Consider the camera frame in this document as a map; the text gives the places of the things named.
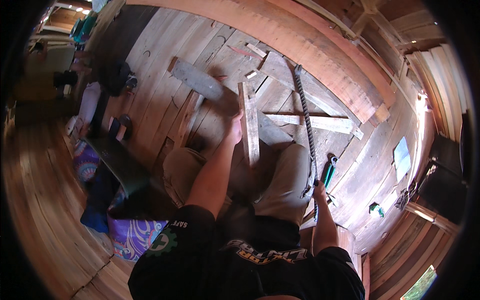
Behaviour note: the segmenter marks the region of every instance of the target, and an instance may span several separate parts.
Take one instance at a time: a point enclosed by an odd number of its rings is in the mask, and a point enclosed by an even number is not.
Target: forearm
[[[225,137],[193,182],[186,205],[195,204],[209,210],[215,217],[227,195],[228,179],[235,142]]]
[[[313,237],[313,255],[317,255],[327,247],[338,247],[336,224],[328,209],[326,197],[317,196],[315,201],[318,206],[318,219]]]

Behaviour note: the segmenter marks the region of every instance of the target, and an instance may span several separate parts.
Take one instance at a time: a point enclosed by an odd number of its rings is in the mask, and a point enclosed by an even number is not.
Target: person
[[[139,258],[129,279],[134,299],[363,299],[348,253],[338,247],[325,187],[312,185],[309,151],[292,144],[280,155],[270,186],[225,219],[240,112],[211,159],[181,148],[164,162],[165,187],[180,205]],[[313,253],[300,248],[299,226],[311,197],[318,204]]]

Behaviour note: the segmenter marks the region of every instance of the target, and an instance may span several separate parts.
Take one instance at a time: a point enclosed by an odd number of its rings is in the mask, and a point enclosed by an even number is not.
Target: hand
[[[313,198],[318,203],[319,201],[327,201],[327,189],[323,182],[319,181],[318,186],[313,190]]]
[[[240,120],[243,117],[243,110],[240,110],[230,121],[230,127],[225,134],[225,139],[229,139],[234,145],[238,144],[241,140],[241,123]]]

